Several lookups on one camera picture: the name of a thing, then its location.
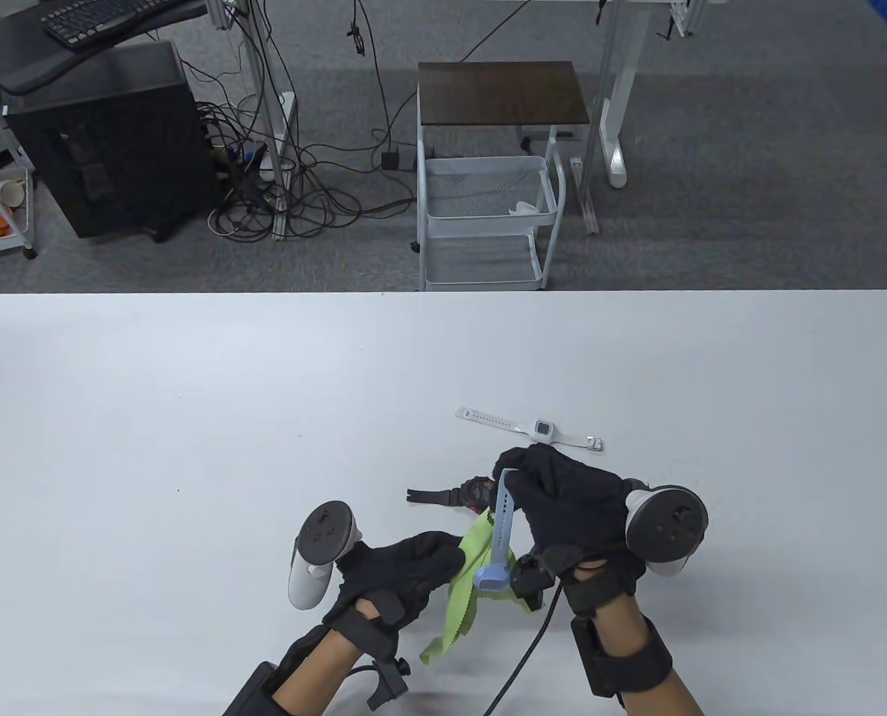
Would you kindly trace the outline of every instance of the white smartwatch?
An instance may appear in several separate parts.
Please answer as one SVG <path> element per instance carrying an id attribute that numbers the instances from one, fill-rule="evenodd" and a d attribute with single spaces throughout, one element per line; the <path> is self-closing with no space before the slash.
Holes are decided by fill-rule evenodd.
<path id="1" fill-rule="evenodd" d="M 603 439 L 601 437 L 569 436 L 566 433 L 561 433 L 552 420 L 546 420 L 545 418 L 517 422 L 498 418 L 494 415 L 487 415 L 485 412 L 480 412 L 480 410 L 463 408 L 462 406 L 457 408 L 457 417 L 480 423 L 480 425 L 498 427 L 500 430 L 508 430 L 511 433 L 521 433 L 527 436 L 529 440 L 538 443 L 559 443 L 560 445 L 569 445 L 573 448 L 593 450 L 596 453 L 603 450 Z"/>

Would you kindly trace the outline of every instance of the black computer case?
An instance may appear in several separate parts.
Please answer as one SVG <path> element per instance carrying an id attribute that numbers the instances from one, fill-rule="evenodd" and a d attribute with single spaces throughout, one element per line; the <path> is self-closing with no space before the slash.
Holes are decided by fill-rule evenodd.
<path id="1" fill-rule="evenodd" d="M 170 42 L 112 48 L 6 105 L 7 123 L 79 236 L 167 230 L 218 204 Z"/>

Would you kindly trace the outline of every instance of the white watch strap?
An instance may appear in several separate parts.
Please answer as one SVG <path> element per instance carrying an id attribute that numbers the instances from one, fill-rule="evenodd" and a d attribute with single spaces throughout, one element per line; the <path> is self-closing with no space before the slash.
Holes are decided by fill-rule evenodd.
<path id="1" fill-rule="evenodd" d="M 567 434 L 560 433 L 558 430 L 556 431 L 555 436 L 553 436 L 553 443 L 571 445 L 574 448 L 586 448 L 587 450 L 593 450 L 596 453 L 600 453 L 600 451 L 603 450 L 603 439 L 601 439 L 601 437 L 567 436 Z"/>
<path id="2" fill-rule="evenodd" d="M 529 434 L 529 426 L 524 423 L 515 423 L 512 420 L 506 420 L 495 415 L 488 415 L 488 413 L 480 412 L 480 410 L 474 410 L 472 408 L 464 408 L 464 406 L 457 408 L 456 415 L 458 418 L 463 418 L 463 420 L 470 420 L 474 423 L 480 423 L 480 425 L 498 427 L 500 430 L 508 430 L 508 432 L 511 433 L 522 433 L 524 436 L 532 438 Z M 603 439 L 601 439 L 601 437 L 567 436 L 567 434 L 560 433 L 558 430 L 556 430 L 553 435 L 553 443 L 570 445 L 574 448 L 593 450 L 596 451 L 596 453 L 603 450 Z"/>
<path id="3" fill-rule="evenodd" d="M 470 420 L 474 423 L 480 423 L 480 425 L 488 425 L 490 427 L 498 427 L 500 430 L 509 430 L 511 433 L 522 433 L 526 436 L 526 429 L 520 423 L 514 423 L 512 420 L 504 420 L 502 418 L 498 418 L 495 415 L 487 415 L 485 412 L 480 412 L 480 410 L 474 410 L 472 408 L 457 408 L 457 417 L 463 418 L 463 420 Z"/>

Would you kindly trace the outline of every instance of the green microfiber cloth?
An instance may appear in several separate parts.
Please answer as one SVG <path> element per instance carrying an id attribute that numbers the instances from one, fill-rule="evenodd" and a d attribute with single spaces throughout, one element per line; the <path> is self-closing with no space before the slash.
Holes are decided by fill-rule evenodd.
<path id="1" fill-rule="evenodd" d="M 473 523 L 473 527 L 460 540 L 460 549 L 466 555 L 466 563 L 460 573 L 450 581 L 450 601 L 446 609 L 446 623 L 443 636 L 436 637 L 420 654 L 423 664 L 430 664 L 430 659 L 442 656 L 453 647 L 454 642 L 470 631 L 473 620 L 477 617 L 477 600 L 487 597 L 491 600 L 512 600 L 522 609 L 529 612 L 523 600 L 517 599 L 511 591 L 500 594 L 484 594 L 473 586 L 473 576 L 477 569 L 490 563 L 493 551 L 493 515 L 487 510 Z M 515 564 L 512 550 L 509 553 L 509 568 Z"/>

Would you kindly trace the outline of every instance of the desk leg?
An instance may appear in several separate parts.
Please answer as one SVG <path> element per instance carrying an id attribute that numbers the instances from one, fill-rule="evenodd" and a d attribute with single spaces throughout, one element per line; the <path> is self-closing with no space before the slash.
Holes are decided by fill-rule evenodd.
<path id="1" fill-rule="evenodd" d="M 598 129 L 603 122 L 603 108 L 606 106 L 609 68 L 612 65 L 612 56 L 615 53 L 616 30 L 619 26 L 621 4 L 623 4 L 623 0 L 609 0 L 606 11 L 603 13 L 604 20 L 606 20 L 606 33 L 603 38 L 603 59 L 601 59 L 599 64 L 599 87 L 596 91 L 592 119 L 589 123 L 589 133 L 586 137 L 586 152 L 583 153 L 582 157 L 569 158 L 572 177 L 576 183 L 576 196 L 579 198 L 580 208 L 583 209 L 586 231 L 590 232 L 590 234 L 599 233 L 599 222 L 596 221 L 596 209 L 592 205 L 589 184 L 592 178 L 592 163 L 596 158 L 596 146 L 599 143 Z"/>
<path id="2" fill-rule="evenodd" d="M 270 68 L 265 67 L 265 62 L 263 62 L 263 58 L 270 57 L 270 55 L 267 52 L 266 42 L 263 40 L 261 34 L 262 28 L 258 25 L 257 16 L 258 13 L 249 10 L 248 15 L 243 18 L 243 22 L 245 22 L 245 26 L 248 28 L 248 36 L 251 38 L 251 42 L 245 41 L 245 48 L 246 51 L 248 51 L 248 64 L 251 67 L 251 81 L 254 84 L 254 91 L 258 93 L 258 95 L 261 95 L 261 110 L 259 116 L 261 119 L 262 132 L 265 134 L 267 140 L 267 137 L 275 136 L 274 108 L 279 109 L 282 113 L 283 109 L 280 108 L 278 98 L 274 96 L 272 83 L 265 81 L 261 71 L 262 68 L 265 68 L 267 74 L 270 75 Z M 258 47 L 261 48 L 260 55 L 258 54 L 255 45 L 258 45 Z M 272 167 L 274 174 L 274 184 L 280 192 L 280 195 L 277 198 L 277 214 L 274 217 L 272 236 L 274 239 L 279 239 L 280 241 L 280 239 L 285 238 L 286 232 L 287 217 L 285 212 L 287 204 L 285 195 L 283 194 L 285 194 L 285 189 L 287 188 L 287 185 L 289 185 L 289 182 L 286 181 L 282 163 L 280 163 L 280 155 L 282 152 L 278 149 L 277 141 L 269 141 L 267 143 L 269 144 L 269 146 L 267 146 L 267 154 L 270 157 L 270 167 Z"/>
<path id="3" fill-rule="evenodd" d="M 625 119 L 625 107 L 628 105 L 628 96 L 632 92 L 632 83 L 635 82 L 635 71 L 639 67 L 639 57 L 645 44 L 645 35 L 648 34 L 648 24 L 652 20 L 652 10 L 643 6 L 635 16 L 630 33 L 630 45 L 623 66 L 616 75 L 616 83 L 612 88 L 611 98 L 606 98 L 603 103 L 603 118 L 599 125 L 599 140 L 606 156 L 606 171 L 609 183 L 615 189 L 621 189 L 628 181 L 625 174 L 625 161 L 619 144 L 621 123 Z"/>

